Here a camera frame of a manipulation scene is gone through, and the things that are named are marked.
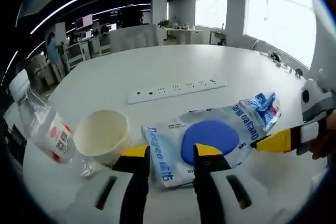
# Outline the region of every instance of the plastic bag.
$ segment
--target plastic bag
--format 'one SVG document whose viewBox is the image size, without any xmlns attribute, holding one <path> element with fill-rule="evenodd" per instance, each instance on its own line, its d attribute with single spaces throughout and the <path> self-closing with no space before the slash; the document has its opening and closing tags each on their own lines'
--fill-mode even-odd
<svg viewBox="0 0 336 224">
<path fill-rule="evenodd" d="M 234 168 L 250 154 L 250 143 L 266 136 L 280 115 L 276 95 L 260 93 L 230 106 L 189 111 L 165 122 L 142 126 L 142 135 L 151 147 L 155 181 L 162 187 L 175 187 L 193 181 L 194 167 L 181 158 L 182 139 L 191 125 L 205 120 L 222 120 L 234 128 L 239 135 L 239 143 L 224 156 Z"/>
</svg>

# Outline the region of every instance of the plastic water bottle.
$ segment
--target plastic water bottle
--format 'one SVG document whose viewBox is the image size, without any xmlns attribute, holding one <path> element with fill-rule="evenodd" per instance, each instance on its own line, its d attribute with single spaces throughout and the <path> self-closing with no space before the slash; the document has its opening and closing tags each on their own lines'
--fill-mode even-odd
<svg viewBox="0 0 336 224">
<path fill-rule="evenodd" d="M 10 83 L 28 141 L 57 163 L 68 163 L 76 151 L 72 131 L 60 115 L 31 88 L 26 70 Z"/>
</svg>

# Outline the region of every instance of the bottle cap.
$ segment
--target bottle cap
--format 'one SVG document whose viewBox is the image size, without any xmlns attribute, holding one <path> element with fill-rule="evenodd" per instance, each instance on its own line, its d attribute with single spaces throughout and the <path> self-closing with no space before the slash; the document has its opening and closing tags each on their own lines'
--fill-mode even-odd
<svg viewBox="0 0 336 224">
<path fill-rule="evenodd" d="M 27 71 L 24 69 L 11 81 L 9 90 L 15 102 L 18 102 L 29 88 L 30 82 L 28 79 Z"/>
</svg>

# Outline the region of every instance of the bottle label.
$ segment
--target bottle label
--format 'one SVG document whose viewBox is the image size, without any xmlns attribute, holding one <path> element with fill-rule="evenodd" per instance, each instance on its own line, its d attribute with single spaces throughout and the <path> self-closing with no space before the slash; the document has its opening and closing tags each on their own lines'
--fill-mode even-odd
<svg viewBox="0 0 336 224">
<path fill-rule="evenodd" d="M 70 127 L 57 114 L 49 130 L 49 137 L 53 140 L 51 158 L 54 161 L 67 163 L 72 158 L 70 152 L 75 150 L 72 134 Z"/>
</svg>

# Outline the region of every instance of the power strip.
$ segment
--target power strip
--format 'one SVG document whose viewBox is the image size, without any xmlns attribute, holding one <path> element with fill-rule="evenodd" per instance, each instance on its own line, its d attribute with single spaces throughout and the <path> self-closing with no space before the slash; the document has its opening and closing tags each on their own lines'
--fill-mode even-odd
<svg viewBox="0 0 336 224">
<path fill-rule="evenodd" d="M 143 90 L 133 90 L 127 96 L 127 103 L 134 104 L 166 97 L 175 97 L 177 95 L 195 93 L 209 89 L 217 89 L 225 86 L 226 83 L 223 81 L 207 79 L 201 81 L 185 82 L 181 84 L 164 85 L 161 87 Z"/>
</svg>

